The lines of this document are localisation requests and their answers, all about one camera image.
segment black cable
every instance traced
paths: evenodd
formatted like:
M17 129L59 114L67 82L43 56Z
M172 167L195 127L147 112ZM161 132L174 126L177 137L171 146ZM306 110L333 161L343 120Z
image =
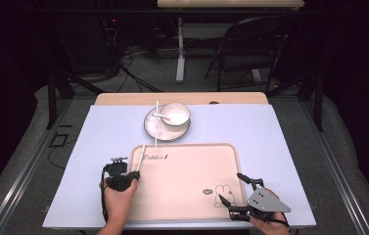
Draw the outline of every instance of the black cable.
M51 155L52 155L53 151L55 151L57 148L62 148L64 146L66 146L67 144L70 144L70 143L73 143L73 142L76 142L76 140L71 140L71 141L65 143L63 146L57 146L57 147L54 147L52 150L50 150L49 154L47 155L47 160L49 161L49 163L51 165L55 166L55 167L65 169L65 167L63 167L63 166L54 164L53 161L51 160Z
M288 223L288 219L285 217L285 214L284 213L282 213L282 215L284 216L285 221L280 220L280 219L275 219L275 218L263 217L263 216L260 216L260 215L257 215L257 214L251 214L251 216L254 216L256 218L259 218L259 219L265 221L266 223L269 223L269 222L277 222L277 223L284 224L285 226L287 226L288 230L291 230L291 226Z
M105 189L107 187L104 187L105 185L105 172L108 171L108 165L105 165L102 169L102 176L101 176L101 200L102 200L102 214L104 216L104 219L106 222L108 222L108 212L106 210L106 204L105 204Z
M141 78L139 78L139 77L135 76L134 74L132 74L124 65L120 64L120 69L123 70L126 74L128 74L136 82L138 82L139 84L147 87L148 89L150 89L152 91L155 91L155 92L163 92L163 91L159 90L157 87L152 86L148 82L146 82L146 81L142 80Z
M142 93L142 87L141 87L141 85L139 84L139 82L138 82L138 81L136 81L136 80L135 80L135 82L136 82L136 84L138 85L139 92L140 92L140 93Z
M125 78L123 79L123 83L120 85L120 87L117 89L117 91L115 93L119 92L120 89L122 89L122 87L125 84L127 78L128 78L128 74L125 76Z
M129 59L129 60L130 60L130 62L129 62L129 63L126 63L126 62L124 61L126 58L130 58L130 59ZM133 63L133 55L126 55L126 56L122 57L122 59L120 59L120 61L121 61L124 65L130 66L130 65L132 65L132 63Z

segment spoon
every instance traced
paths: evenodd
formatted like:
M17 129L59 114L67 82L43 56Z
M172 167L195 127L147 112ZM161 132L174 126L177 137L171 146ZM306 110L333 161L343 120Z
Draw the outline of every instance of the spoon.
M153 117L165 118L165 119L167 119L167 120L171 120L169 117L166 117L166 116L164 116L164 115L162 115L162 114L153 114Z

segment black curtain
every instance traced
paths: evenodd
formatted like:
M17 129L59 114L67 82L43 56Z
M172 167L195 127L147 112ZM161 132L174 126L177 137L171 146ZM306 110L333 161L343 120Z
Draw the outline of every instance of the black curtain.
M46 74L21 13L0 1L0 174L31 122Z
M328 21L299 22L274 74L289 82L323 62L324 94L336 103L369 182L369 1L307 0L302 11L340 14Z

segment wooden table edge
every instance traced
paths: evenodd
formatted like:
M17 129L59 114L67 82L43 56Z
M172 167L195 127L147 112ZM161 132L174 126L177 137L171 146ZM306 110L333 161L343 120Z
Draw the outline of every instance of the wooden table edge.
M185 105L219 104L263 104L268 100L262 92L171 92L171 93L102 93L95 105L160 105L182 103Z

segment white desk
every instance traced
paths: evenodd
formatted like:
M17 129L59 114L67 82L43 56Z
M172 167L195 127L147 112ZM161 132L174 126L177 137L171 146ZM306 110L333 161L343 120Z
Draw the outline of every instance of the white desk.
M226 97L230 103L239 99L244 104L223 104L226 103ZM292 212L286 216L293 227L316 224L279 122L263 94L103 94L102 98L89 111L43 227L96 229L105 224L98 187L102 168L110 162L110 157L129 156L135 146L154 143L154 139L143 128L144 116L154 106L131 104L155 104L158 98L161 105L171 100L188 101L187 104L220 102L220 105L189 105L192 112L191 127L174 143L234 145L238 151L241 172L253 178L263 178L265 186L274 190L291 207ZM111 99L116 106L110 106ZM255 100L260 104L247 104ZM245 190L246 196L253 192L251 185L245 185ZM128 221L125 228L228 229L249 226L252 225L229 218Z
M303 7L303 0L158 0L160 8L294 8ZM221 37L230 24L210 23L208 26L183 23L178 19L178 65L176 82L184 82L184 38Z

